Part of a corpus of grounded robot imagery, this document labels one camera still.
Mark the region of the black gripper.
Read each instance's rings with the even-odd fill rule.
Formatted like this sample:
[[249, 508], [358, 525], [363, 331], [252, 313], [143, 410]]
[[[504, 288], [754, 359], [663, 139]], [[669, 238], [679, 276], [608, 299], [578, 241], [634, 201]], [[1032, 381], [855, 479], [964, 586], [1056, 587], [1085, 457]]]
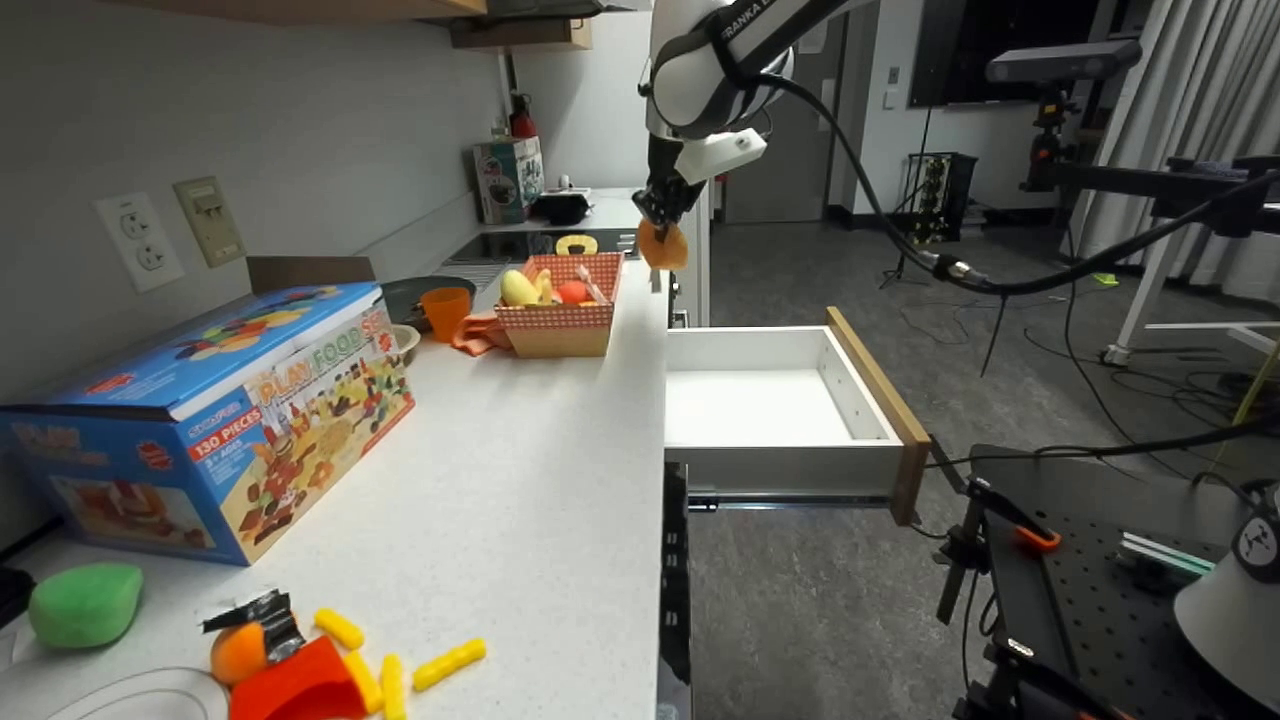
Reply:
[[662, 234], [675, 231], [694, 206], [705, 182], [691, 183], [676, 169], [685, 142], [650, 135], [648, 138], [646, 188], [634, 192], [634, 205]]

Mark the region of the orange pineapple plushie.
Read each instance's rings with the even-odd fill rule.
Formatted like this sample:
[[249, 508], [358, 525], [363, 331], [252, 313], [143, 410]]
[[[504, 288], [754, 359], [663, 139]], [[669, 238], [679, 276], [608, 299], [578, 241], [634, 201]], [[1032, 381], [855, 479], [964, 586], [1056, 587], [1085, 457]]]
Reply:
[[678, 224], [655, 225], [641, 219], [636, 229], [636, 250], [655, 270], [678, 272], [689, 265], [689, 242]]

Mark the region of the white drawer with wooden front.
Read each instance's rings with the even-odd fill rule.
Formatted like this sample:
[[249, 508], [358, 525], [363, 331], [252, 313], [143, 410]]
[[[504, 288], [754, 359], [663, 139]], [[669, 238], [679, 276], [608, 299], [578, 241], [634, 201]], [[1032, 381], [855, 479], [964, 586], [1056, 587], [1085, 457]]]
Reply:
[[911, 525], [931, 437], [836, 307], [818, 325], [672, 329], [666, 461], [695, 509], [887, 509]]

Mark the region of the black pot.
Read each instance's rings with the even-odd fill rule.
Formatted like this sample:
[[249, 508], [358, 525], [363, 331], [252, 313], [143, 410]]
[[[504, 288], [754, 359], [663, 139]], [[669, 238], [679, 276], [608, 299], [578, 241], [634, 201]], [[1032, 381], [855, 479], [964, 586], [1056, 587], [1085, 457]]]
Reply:
[[581, 223], [593, 209], [590, 188], [554, 188], [540, 193], [531, 204], [531, 220], [548, 225], [567, 227]]

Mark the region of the red checkered basket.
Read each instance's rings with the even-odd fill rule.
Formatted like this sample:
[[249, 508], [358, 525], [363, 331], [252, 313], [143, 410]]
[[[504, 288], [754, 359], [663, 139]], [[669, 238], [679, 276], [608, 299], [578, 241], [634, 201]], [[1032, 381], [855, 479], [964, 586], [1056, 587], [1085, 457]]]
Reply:
[[620, 277], [626, 256], [621, 252], [594, 255], [534, 255], [520, 268], [526, 281], [548, 274], [557, 288], [577, 281], [579, 268], [588, 270], [603, 300], [589, 305], [552, 304], [526, 307], [495, 305], [495, 316], [507, 333], [513, 352], [530, 357], [603, 357], [611, 342]]

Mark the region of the green printed box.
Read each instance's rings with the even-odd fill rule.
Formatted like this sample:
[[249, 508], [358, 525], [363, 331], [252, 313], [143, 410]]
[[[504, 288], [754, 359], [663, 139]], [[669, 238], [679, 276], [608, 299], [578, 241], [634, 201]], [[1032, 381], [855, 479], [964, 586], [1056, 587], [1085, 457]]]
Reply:
[[474, 145], [471, 154], [483, 223], [526, 222], [545, 188], [539, 137], [497, 138]]

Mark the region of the orange plastic cup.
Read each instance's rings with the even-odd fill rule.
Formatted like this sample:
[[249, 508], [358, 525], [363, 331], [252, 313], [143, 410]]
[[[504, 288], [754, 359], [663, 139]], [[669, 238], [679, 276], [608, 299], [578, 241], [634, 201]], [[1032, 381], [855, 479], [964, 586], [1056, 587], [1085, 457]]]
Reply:
[[465, 287], [442, 287], [422, 293], [419, 305], [430, 336], [439, 343], [451, 345], [457, 328], [471, 311], [472, 295]]

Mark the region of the orange and black clamp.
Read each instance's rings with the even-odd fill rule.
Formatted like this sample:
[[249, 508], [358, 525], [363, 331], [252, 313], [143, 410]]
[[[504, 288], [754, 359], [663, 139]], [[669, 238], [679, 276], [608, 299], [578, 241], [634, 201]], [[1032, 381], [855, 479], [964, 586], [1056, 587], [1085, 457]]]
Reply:
[[995, 489], [986, 479], [979, 477], [970, 479], [966, 495], [983, 511], [993, 512], [1012, 524], [1018, 541], [1034, 553], [1052, 553], [1060, 546], [1061, 536], [1057, 532], [1033, 518], [1006, 495]]

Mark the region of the yellow toy fry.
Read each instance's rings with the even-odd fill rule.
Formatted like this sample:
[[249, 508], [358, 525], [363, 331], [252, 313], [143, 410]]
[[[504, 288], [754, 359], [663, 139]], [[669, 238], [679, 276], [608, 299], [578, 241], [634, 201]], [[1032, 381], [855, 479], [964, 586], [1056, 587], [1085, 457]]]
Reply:
[[333, 609], [319, 609], [314, 624], [346, 651], [358, 651], [365, 644], [364, 629]]
[[384, 720], [408, 720], [404, 665], [397, 653], [384, 656], [380, 683]]
[[374, 676], [362, 655], [355, 650], [349, 651], [343, 657], [343, 662], [360, 692], [364, 703], [364, 715], [370, 716], [380, 712], [385, 703], [381, 683]]
[[416, 667], [411, 674], [412, 689], [424, 693], [485, 657], [485, 641], [472, 638]]

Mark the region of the blue toy food box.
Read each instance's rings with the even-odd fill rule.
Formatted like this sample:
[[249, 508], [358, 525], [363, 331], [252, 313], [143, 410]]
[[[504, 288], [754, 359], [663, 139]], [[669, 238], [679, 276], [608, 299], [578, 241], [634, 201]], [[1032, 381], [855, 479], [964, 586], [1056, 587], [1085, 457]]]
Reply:
[[248, 566], [413, 406], [381, 287], [314, 284], [0, 405], [0, 448], [86, 543]]

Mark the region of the grey curtain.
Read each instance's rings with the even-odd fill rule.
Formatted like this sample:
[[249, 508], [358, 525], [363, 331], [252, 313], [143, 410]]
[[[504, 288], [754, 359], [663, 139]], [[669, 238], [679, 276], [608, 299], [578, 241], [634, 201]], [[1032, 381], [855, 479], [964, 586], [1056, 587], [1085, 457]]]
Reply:
[[[1101, 167], [1280, 156], [1280, 0], [1153, 0]], [[1171, 279], [1280, 306], [1280, 238], [1172, 233]]]

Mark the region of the pale green bar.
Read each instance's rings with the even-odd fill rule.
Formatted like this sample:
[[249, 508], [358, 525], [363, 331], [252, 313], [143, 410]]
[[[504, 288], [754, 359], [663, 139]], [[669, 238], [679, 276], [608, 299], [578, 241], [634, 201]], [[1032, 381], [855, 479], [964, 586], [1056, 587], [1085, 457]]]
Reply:
[[1215, 562], [1126, 530], [1120, 534], [1117, 556], [1189, 580], [1207, 577], [1215, 569]]

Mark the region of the wooden wall cabinet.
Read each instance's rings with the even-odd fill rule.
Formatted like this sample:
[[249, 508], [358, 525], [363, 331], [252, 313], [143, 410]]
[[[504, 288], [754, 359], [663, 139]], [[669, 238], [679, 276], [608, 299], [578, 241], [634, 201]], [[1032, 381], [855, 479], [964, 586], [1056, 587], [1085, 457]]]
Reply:
[[259, 26], [417, 22], [448, 29], [451, 46], [479, 53], [590, 49], [593, 18], [609, 0], [102, 0], [178, 15]]

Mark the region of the white table frame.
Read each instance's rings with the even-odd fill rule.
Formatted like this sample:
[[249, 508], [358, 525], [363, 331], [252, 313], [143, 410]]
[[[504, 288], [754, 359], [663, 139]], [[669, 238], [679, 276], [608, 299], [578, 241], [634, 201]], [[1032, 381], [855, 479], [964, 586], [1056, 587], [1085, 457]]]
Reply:
[[1179, 348], [1179, 341], [1225, 340], [1262, 356], [1280, 341], [1280, 320], [1155, 322], [1164, 287], [1181, 279], [1189, 281], [1193, 290], [1221, 290], [1233, 299], [1280, 309], [1280, 234], [1160, 240], [1143, 265], [1116, 340], [1101, 351], [1105, 365], [1121, 368], [1139, 355], [1171, 352]]

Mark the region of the white wall socket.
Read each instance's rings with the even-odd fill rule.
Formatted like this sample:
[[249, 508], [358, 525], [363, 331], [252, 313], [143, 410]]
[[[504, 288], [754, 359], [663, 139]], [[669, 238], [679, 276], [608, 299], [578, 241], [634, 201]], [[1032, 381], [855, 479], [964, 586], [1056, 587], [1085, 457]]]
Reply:
[[137, 293], [147, 293], [186, 277], [154, 202], [146, 192], [93, 202]]

